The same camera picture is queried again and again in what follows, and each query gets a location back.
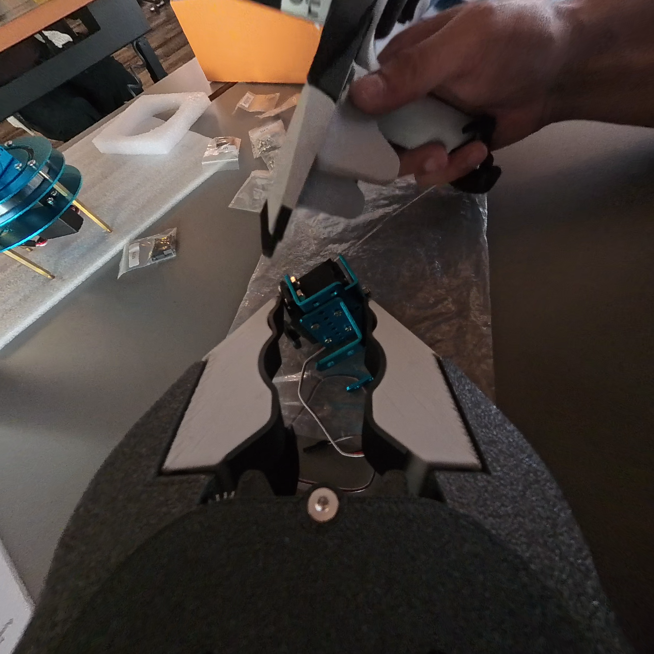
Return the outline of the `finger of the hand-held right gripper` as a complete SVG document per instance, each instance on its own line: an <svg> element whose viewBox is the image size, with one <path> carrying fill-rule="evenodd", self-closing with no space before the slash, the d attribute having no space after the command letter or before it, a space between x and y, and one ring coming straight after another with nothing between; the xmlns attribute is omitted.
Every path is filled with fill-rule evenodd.
<svg viewBox="0 0 654 654"><path fill-rule="evenodd" d="M303 87L260 212L260 242L265 257L274 255L284 237L335 110L335 102L323 91L310 84Z"/></svg>
<svg viewBox="0 0 654 654"><path fill-rule="evenodd" d="M398 155L377 121L346 100L336 107L299 195L299 207L357 218L365 205L359 183L390 184L397 178L399 167Z"/></svg>

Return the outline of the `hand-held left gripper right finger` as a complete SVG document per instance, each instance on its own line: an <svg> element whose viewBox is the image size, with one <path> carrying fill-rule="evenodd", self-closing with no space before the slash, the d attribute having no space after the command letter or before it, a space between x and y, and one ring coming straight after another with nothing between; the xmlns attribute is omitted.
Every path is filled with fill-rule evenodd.
<svg viewBox="0 0 654 654"><path fill-rule="evenodd" d="M373 300L366 327L367 462L381 476L402 472L413 496L441 496L441 471L482 472L483 457L437 354Z"/></svg>

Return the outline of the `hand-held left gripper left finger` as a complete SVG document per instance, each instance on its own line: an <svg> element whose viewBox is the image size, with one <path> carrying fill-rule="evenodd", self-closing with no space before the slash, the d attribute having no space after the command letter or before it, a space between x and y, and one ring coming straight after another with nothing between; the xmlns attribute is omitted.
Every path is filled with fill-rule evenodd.
<svg viewBox="0 0 654 654"><path fill-rule="evenodd" d="M274 384L283 331L282 299L271 299L205 357L162 473L299 477L297 440L284 425Z"/></svg>

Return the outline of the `blue servo bracket assembly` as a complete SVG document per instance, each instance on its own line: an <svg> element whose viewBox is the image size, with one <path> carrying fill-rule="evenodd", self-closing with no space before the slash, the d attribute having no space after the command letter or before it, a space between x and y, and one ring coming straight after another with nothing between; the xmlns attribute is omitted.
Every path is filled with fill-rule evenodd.
<svg viewBox="0 0 654 654"><path fill-rule="evenodd" d="M279 285L288 336L319 346L315 368L328 372L367 345L370 291L359 282L343 255L328 258L304 275L285 275Z"/></svg>

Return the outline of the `blue toy robot arm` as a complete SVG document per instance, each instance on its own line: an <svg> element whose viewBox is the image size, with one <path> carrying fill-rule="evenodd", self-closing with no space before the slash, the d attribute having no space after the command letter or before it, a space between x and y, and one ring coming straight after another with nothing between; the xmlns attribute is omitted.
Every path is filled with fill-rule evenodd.
<svg viewBox="0 0 654 654"><path fill-rule="evenodd" d="M87 218L112 229L78 199L81 172L40 135L1 143L1 253L46 279L54 275L22 255L48 241L78 233Z"/></svg>

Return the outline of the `person's right forearm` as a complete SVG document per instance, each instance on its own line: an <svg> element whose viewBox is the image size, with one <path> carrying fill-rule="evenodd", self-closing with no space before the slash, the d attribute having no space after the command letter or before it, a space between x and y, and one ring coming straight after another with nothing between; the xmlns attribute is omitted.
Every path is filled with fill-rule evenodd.
<svg viewBox="0 0 654 654"><path fill-rule="evenodd" d="M653 2L562 4L565 57L552 120L653 127Z"/></svg>

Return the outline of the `grey desk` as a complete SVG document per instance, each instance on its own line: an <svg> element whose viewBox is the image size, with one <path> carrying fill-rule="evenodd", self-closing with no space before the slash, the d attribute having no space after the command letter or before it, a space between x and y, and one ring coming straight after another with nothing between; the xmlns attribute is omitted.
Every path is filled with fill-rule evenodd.
<svg viewBox="0 0 654 654"><path fill-rule="evenodd" d="M93 473L151 404L232 325L260 253L258 219L228 207L252 169L235 87L193 130L241 137L160 227L178 256L117 279L112 258L1 351L1 537L32 595ZM621 627L653 652L653 130L564 122L496 153L489 254L466 214L411 205L466 281L433 345L495 401L552 471Z"/></svg>

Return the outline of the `person's right hand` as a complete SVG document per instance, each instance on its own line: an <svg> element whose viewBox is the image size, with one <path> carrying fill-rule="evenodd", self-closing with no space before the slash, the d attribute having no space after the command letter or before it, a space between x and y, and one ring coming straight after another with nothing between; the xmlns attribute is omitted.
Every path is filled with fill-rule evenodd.
<svg viewBox="0 0 654 654"><path fill-rule="evenodd" d="M394 37L379 69L352 83L349 98L368 114L387 114L433 95L470 116L495 120L490 145L452 154L427 144L400 155L400 176L426 187L478 168L491 151L544 124L547 94L570 39L567 7L556 1L475 1L421 21Z"/></svg>

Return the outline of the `pile of small screw bags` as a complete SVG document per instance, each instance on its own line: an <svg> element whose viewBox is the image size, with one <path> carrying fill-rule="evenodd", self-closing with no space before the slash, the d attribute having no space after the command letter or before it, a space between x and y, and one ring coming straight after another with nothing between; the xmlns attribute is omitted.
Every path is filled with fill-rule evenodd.
<svg viewBox="0 0 654 654"><path fill-rule="evenodd" d="M275 180L277 160L286 139L284 114L295 110L299 93L279 103L279 93L245 93L235 111L255 113L258 123L249 130L249 143L254 159L260 159L264 169L254 169L230 201L234 210L258 213L264 207L269 189ZM212 138L204 151L202 164L217 172L236 171L240 168L241 139L233 136Z"/></svg>

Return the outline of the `orange cardboard box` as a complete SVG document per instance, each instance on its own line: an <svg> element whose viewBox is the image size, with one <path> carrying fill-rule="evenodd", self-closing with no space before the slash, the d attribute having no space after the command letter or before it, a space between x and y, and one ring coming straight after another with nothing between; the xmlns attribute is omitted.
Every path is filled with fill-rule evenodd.
<svg viewBox="0 0 654 654"><path fill-rule="evenodd" d="M306 82L322 28L252 1L172 1L209 82Z"/></svg>

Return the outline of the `large clear plastic bag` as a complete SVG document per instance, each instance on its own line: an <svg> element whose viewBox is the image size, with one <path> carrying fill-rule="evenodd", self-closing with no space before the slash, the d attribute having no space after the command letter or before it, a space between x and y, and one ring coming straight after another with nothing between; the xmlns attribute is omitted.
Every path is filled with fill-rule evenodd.
<svg viewBox="0 0 654 654"><path fill-rule="evenodd" d="M277 295L285 274L303 275L341 254L372 300L494 400L485 196L420 191L406 179L363 184L363 192L364 213L355 219L308 210L292 218L274 257L260 258L230 332ZM318 346L302 338L297 349L284 336L279 344L274 384L284 423L297 437L299 487L325 481L364 489L373 480L371 466L338 454L298 398L302 364ZM302 397L346 451L360 444L366 391L346 387L366 372L364 355L357 354L332 372L318 372L311 362L303 379Z"/></svg>

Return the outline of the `small bag of black parts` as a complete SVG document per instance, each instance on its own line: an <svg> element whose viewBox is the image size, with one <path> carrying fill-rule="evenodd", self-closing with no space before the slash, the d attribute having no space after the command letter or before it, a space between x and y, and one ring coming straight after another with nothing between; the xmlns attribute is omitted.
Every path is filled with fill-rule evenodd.
<svg viewBox="0 0 654 654"><path fill-rule="evenodd" d="M177 254L177 228L170 228L124 245L118 279L130 271L172 260Z"/></svg>

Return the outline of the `white foam block with hole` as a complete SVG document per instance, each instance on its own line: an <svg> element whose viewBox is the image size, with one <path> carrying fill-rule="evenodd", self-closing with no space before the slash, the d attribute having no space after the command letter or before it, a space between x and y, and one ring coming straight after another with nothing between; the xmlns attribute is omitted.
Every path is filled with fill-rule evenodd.
<svg viewBox="0 0 654 654"><path fill-rule="evenodd" d="M208 95L203 92L143 94L108 123L92 142L104 154L168 154L210 105ZM137 131L150 119L166 112L172 112L166 121Z"/></svg>

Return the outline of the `white foam sheet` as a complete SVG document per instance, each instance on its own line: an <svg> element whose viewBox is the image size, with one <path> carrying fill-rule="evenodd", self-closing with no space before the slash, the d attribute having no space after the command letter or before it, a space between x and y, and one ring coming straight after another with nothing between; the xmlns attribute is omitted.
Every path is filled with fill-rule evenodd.
<svg viewBox="0 0 654 654"><path fill-rule="evenodd" d="M37 263L54 274L48 280L1 255L1 347L53 309L114 256L158 222L195 189L217 188L226 207L251 172L254 160L248 130L257 119L235 110L246 84L220 89L211 107L168 154L102 154L92 142L95 133L64 151L66 162L83 177L80 200L109 224L105 233L85 224L79 234L49 243L34 252ZM201 162L209 137L241 137L239 170L219 171Z"/></svg>

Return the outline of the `background desk with dark frame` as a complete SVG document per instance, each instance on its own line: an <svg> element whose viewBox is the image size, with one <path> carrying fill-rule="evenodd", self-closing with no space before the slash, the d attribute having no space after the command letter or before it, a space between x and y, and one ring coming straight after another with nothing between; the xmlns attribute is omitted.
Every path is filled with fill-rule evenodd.
<svg viewBox="0 0 654 654"><path fill-rule="evenodd" d="M17 115L34 102L126 46L133 46L148 71L159 64L146 41L150 29L137 1L27 1L18 15L1 9L1 53L53 27L69 27L79 21L86 34L74 34L73 42L44 61L1 84L1 120Z"/></svg>

